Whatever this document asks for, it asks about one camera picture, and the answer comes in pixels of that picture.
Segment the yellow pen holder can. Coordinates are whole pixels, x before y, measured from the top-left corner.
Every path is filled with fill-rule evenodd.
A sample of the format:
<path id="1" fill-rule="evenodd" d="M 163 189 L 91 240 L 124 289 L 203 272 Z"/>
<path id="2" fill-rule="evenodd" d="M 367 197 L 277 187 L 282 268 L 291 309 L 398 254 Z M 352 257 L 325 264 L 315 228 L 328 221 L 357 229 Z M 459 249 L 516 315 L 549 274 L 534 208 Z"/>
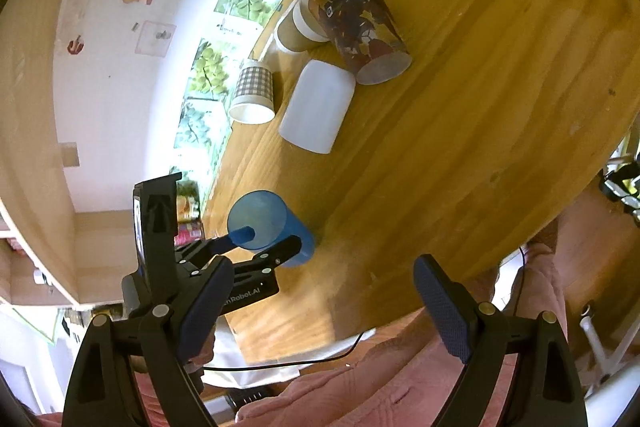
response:
<path id="1" fill-rule="evenodd" d="M 198 184 L 195 181 L 182 179 L 177 182 L 176 208 L 179 223 L 200 219 L 200 191 L 198 191 Z"/>

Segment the red pen holder can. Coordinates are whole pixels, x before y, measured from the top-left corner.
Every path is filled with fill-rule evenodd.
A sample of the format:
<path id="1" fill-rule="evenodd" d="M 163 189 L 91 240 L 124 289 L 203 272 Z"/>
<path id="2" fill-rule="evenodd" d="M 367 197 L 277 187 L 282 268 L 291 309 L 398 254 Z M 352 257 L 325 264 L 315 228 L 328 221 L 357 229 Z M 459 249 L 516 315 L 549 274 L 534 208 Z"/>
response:
<path id="1" fill-rule="evenodd" d="M 176 247 L 190 244 L 204 239 L 205 231 L 200 220 L 182 222 L 178 224 L 178 233 L 174 238 Z"/>

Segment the pink cloth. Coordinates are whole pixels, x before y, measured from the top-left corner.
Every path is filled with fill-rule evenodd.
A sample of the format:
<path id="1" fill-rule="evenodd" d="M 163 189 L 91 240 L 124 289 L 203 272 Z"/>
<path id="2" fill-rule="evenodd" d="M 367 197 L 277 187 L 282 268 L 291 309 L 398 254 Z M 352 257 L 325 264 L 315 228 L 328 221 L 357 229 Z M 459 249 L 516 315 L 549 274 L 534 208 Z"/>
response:
<path id="1" fill-rule="evenodd" d="M 567 324 L 554 265 L 556 235 L 529 239 L 506 313 L 534 319 L 551 311 Z M 429 426 L 445 404 L 462 363 L 450 355 L 425 312 L 355 365 L 311 373 L 285 391 L 241 407 L 239 426 Z"/>

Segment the brown paper cup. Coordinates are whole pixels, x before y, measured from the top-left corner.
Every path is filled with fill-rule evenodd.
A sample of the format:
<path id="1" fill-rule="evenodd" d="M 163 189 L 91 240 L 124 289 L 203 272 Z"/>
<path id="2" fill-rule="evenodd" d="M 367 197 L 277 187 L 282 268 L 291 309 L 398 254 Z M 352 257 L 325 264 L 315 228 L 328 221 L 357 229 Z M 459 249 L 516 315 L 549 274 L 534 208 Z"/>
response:
<path id="1" fill-rule="evenodd" d="M 289 54 L 308 52 L 329 41 L 307 23 L 299 0 L 295 0 L 280 17 L 274 31 L 274 40 L 280 51 Z"/>

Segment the blue plastic cup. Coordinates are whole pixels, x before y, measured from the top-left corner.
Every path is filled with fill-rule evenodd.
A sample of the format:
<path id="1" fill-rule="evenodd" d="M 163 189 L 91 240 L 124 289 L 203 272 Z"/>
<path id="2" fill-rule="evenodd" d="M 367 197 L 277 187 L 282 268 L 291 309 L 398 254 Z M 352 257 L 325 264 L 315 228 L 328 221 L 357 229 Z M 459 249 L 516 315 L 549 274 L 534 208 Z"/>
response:
<path id="1" fill-rule="evenodd" d="M 238 199 L 228 214 L 228 233 L 243 227 L 253 228 L 255 237 L 241 248 L 254 253 L 264 251 L 290 235 L 299 236 L 302 249 L 297 256 L 285 262 L 287 268 L 304 265 L 314 255 L 314 236 L 278 194 L 259 190 Z"/>

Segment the checkered paper cup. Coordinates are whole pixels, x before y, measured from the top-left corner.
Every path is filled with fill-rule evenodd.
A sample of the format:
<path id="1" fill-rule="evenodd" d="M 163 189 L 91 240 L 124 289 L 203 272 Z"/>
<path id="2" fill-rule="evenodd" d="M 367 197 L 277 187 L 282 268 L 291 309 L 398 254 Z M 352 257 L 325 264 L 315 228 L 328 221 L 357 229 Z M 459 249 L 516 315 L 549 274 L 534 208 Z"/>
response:
<path id="1" fill-rule="evenodd" d="M 267 124 L 274 111 L 273 77 L 263 62 L 243 61 L 229 106 L 230 118 L 239 124 Z"/>

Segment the white plastic cup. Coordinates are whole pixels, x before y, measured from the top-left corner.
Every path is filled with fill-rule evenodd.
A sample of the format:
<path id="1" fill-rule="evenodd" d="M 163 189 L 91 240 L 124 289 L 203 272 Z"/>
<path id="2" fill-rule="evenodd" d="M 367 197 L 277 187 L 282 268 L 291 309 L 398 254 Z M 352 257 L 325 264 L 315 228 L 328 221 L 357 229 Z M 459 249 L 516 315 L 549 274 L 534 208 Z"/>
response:
<path id="1" fill-rule="evenodd" d="M 356 88 L 354 76 L 332 64 L 309 61 L 286 106 L 279 134 L 286 142 L 328 155 Z"/>

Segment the dark printed paper cup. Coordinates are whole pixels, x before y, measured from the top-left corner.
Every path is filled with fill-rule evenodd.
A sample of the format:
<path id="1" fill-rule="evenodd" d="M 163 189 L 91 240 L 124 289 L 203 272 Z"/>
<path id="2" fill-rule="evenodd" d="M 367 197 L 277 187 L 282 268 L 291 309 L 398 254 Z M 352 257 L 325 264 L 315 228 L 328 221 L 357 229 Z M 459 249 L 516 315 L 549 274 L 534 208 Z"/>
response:
<path id="1" fill-rule="evenodd" d="M 360 84 L 405 72 L 412 58 L 384 0 L 300 0 Z"/>

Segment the green grape poster strip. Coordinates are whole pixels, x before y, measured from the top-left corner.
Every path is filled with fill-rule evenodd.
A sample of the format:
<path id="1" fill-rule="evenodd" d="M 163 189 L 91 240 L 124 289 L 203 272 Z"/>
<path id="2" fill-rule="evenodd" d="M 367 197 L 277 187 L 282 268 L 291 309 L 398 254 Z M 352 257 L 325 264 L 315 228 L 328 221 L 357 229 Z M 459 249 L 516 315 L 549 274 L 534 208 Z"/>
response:
<path id="1" fill-rule="evenodd" d="M 282 0 L 216 0 L 195 51 L 172 153 L 179 191 L 205 204 L 231 132 L 228 110 L 244 58 L 281 7 Z"/>

